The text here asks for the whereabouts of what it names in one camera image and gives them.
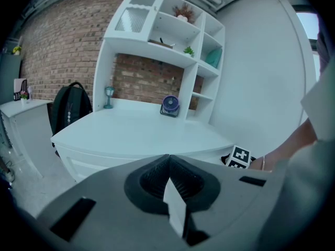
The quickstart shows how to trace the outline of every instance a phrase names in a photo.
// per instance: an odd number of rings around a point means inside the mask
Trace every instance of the black backpack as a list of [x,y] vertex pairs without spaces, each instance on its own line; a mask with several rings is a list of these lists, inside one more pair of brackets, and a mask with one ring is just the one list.
[[90,99],[79,82],[59,90],[52,106],[51,129],[55,135],[80,118],[92,112]]

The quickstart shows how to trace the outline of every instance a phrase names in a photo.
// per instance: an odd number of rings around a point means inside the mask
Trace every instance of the white drawer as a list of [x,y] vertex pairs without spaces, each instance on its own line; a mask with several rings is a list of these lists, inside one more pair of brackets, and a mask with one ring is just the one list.
[[76,181],[81,181],[100,170],[124,165],[140,159],[98,156],[70,150],[58,145],[56,145],[56,148],[64,166]]

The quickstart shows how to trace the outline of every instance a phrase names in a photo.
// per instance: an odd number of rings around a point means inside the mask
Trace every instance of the white door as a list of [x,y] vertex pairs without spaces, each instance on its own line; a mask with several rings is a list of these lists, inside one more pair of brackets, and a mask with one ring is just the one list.
[[124,0],[108,25],[104,38],[147,42],[164,0]]

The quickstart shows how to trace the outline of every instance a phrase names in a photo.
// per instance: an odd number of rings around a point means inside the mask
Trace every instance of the white wall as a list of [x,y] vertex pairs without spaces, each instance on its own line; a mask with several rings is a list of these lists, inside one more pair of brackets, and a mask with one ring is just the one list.
[[286,0],[237,0],[218,19],[225,60],[210,123],[258,157],[299,126],[315,78],[312,51]]

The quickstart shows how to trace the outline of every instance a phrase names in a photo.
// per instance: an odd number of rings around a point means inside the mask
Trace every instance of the bracelet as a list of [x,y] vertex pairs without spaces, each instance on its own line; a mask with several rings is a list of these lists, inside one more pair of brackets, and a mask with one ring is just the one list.
[[263,161],[262,161],[262,171],[264,171],[265,168],[265,156],[263,156]]

